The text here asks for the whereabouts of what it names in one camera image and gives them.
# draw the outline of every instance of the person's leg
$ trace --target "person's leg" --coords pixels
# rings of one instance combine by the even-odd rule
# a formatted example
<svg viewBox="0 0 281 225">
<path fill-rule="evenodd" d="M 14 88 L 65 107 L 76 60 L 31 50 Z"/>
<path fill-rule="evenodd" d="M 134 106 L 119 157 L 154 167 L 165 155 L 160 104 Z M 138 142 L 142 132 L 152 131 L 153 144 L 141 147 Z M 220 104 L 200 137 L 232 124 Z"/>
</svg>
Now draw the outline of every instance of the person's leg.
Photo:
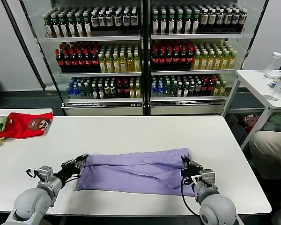
<svg viewBox="0 0 281 225">
<path fill-rule="evenodd" d="M 281 133 L 258 131 L 251 137 L 249 145 L 261 178 L 281 179 Z"/>
</svg>

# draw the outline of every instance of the clear bottle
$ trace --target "clear bottle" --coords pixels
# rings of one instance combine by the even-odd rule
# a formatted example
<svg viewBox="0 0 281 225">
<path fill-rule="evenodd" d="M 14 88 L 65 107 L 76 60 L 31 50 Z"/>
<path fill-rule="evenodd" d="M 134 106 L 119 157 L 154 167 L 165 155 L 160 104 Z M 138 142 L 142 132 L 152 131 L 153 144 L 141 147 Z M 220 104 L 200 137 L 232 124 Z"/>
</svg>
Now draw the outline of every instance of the clear bottle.
<svg viewBox="0 0 281 225">
<path fill-rule="evenodd" d="M 134 61 L 132 59 L 132 53 L 131 52 L 128 53 L 127 68 L 128 68 L 128 72 L 130 72 L 130 73 L 135 71 Z"/>
</svg>

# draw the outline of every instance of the water bottle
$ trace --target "water bottle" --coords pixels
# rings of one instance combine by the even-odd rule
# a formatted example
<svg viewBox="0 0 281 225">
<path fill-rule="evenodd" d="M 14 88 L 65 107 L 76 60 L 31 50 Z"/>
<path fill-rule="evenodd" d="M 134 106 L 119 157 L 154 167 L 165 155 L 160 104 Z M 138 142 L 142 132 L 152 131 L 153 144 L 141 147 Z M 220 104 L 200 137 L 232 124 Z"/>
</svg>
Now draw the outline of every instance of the water bottle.
<svg viewBox="0 0 281 225">
<path fill-rule="evenodd" d="M 281 79 L 278 80 L 272 94 L 269 96 L 270 100 L 278 101 L 281 98 Z"/>
</svg>

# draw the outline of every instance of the white bottle cap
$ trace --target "white bottle cap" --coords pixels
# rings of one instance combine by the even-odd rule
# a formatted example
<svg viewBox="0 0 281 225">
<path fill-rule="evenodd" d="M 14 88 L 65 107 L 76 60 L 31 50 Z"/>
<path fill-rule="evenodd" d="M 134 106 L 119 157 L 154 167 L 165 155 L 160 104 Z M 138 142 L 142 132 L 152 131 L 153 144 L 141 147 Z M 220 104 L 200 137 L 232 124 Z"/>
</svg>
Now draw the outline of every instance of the white bottle cap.
<svg viewBox="0 0 281 225">
<path fill-rule="evenodd" d="M 281 53 L 279 52 L 273 52 L 272 56 L 275 58 L 275 59 L 278 59 L 281 57 Z"/>
</svg>

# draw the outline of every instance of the purple cloth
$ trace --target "purple cloth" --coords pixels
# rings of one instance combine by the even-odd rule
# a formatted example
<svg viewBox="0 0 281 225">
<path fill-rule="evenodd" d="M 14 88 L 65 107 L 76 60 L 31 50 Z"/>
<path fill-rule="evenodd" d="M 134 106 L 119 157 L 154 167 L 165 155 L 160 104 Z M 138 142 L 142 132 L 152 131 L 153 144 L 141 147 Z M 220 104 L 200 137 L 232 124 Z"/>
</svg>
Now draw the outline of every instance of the purple cloth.
<svg viewBox="0 0 281 225">
<path fill-rule="evenodd" d="M 181 156 L 187 148 L 122 155 L 88 155 L 82 165 L 77 190 L 181 195 Z M 190 186 L 184 195 L 194 196 Z"/>
</svg>

